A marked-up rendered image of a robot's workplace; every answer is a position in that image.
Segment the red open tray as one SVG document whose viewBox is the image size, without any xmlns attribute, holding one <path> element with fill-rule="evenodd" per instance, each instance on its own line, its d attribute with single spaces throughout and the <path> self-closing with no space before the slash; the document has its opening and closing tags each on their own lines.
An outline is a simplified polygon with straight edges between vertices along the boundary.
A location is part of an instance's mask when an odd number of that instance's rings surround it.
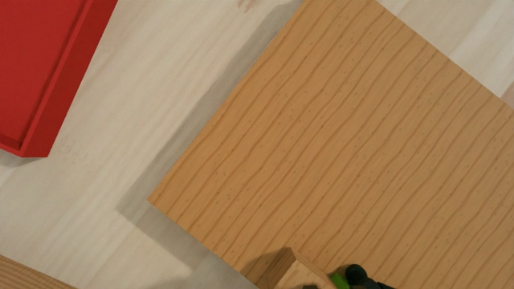
<svg viewBox="0 0 514 289">
<path fill-rule="evenodd" d="M 0 0 L 0 149 L 48 157 L 117 2 Z"/>
</svg>

